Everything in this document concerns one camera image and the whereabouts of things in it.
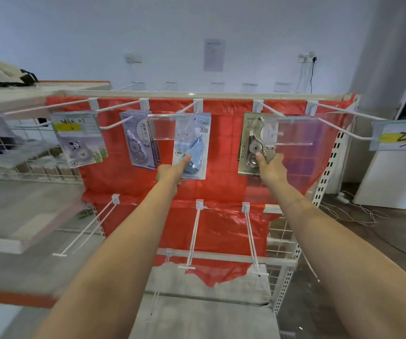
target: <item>blue correction tape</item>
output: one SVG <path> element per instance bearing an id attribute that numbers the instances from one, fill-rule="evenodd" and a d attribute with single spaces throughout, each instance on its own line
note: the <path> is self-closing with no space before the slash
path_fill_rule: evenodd
<path id="1" fill-rule="evenodd" d="M 185 155 L 190 154 L 192 156 L 189 164 L 184 168 L 185 173 L 196 174 L 198 171 L 200 171 L 202 167 L 203 151 L 204 142 L 203 138 L 200 136 L 194 141 L 192 146 L 185 153 Z"/>

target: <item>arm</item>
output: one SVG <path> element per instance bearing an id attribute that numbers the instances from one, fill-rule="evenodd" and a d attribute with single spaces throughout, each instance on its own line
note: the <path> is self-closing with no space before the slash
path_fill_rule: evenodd
<path id="1" fill-rule="evenodd" d="M 372 245 L 314 207 L 286 181 L 283 155 L 261 179 L 277 199 L 305 255 L 356 339 L 406 338 L 406 273 Z"/>
<path id="2" fill-rule="evenodd" d="M 36 339 L 127 338 L 172 198 L 190 156 L 161 165 L 158 183 L 104 241 L 40 326 Z"/>

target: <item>red plastic sheet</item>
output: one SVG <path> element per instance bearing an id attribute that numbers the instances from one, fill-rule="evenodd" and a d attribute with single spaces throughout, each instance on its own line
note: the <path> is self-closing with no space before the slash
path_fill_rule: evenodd
<path id="1" fill-rule="evenodd" d="M 75 101 L 77 97 L 49 97 L 48 104 Z M 126 98 L 100 98 L 99 107 L 106 108 L 135 101 Z M 324 102 L 346 108 L 350 101 Z M 175 113 L 188 106 L 188 99 L 150 99 L 153 113 Z M 304 115 L 307 102 L 302 100 L 266 101 L 267 105 L 285 115 Z M 242 202 L 251 203 L 250 219 L 257 256 L 266 256 L 266 241 L 269 222 L 277 216 L 263 214 L 265 204 L 276 204 L 268 189 L 257 176 L 241 176 L 238 170 L 238 154 L 242 133 L 243 116 L 251 112 L 252 100 L 204 100 L 203 109 L 211 113 L 211 137 L 208 150 L 205 180 L 189 180 L 178 188 L 166 220 L 159 247 L 189 250 L 195 222 L 195 200 L 204 199 L 200 213 L 195 251 L 241 254 L 250 256 L 245 216 L 241 213 Z M 88 110 L 87 103 L 64 107 L 66 111 Z M 138 104 L 98 114 L 100 126 L 120 121 L 120 112 L 139 109 Z M 318 107 L 319 116 L 343 126 L 346 114 L 329 113 Z M 279 146 L 284 154 L 284 165 L 288 169 L 288 181 L 302 194 L 316 182 L 327 166 L 330 152 L 338 131 L 322 122 L 317 129 L 317 138 L 310 146 Z M 85 184 L 83 201 L 93 203 L 98 211 L 110 202 L 114 193 L 121 194 L 121 205 L 117 206 L 102 225 L 104 233 L 110 235 L 116 227 L 135 209 L 155 184 L 155 171 L 133 167 L 129 159 L 122 126 L 103 131 L 109 157 L 102 163 L 79 168 Z M 173 141 L 159 141 L 162 162 L 171 164 Z M 172 257 L 175 263 L 185 263 L 186 257 Z M 155 265 L 161 265 L 164 256 L 158 256 Z M 229 281 L 245 275 L 250 263 L 225 262 L 194 259 L 197 274 L 207 285 Z"/>

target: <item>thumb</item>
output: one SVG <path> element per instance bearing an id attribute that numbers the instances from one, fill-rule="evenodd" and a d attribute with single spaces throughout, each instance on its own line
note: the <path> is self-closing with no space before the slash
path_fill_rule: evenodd
<path id="1" fill-rule="evenodd" d="M 256 161 L 258 162 L 258 166 L 260 167 L 260 170 L 264 169 L 264 167 L 267 165 L 266 159 L 262 155 L 262 153 L 258 152 L 255 155 Z"/>
<path id="2" fill-rule="evenodd" d="M 185 155 L 184 158 L 181 159 L 181 161 L 176 165 L 177 168 L 180 171 L 184 171 L 184 168 L 189 164 L 191 158 L 192 156 L 190 154 Z"/>

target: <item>yellow label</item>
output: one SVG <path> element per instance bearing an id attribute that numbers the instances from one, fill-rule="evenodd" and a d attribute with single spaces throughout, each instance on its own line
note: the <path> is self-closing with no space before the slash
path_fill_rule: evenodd
<path id="1" fill-rule="evenodd" d="M 54 124 L 54 127 L 58 132 L 72 132 L 81 130 L 81 125 L 79 124 Z"/>
<path id="2" fill-rule="evenodd" d="M 402 143 L 406 145 L 406 132 L 401 133 L 383 133 L 380 136 L 381 144 Z"/>

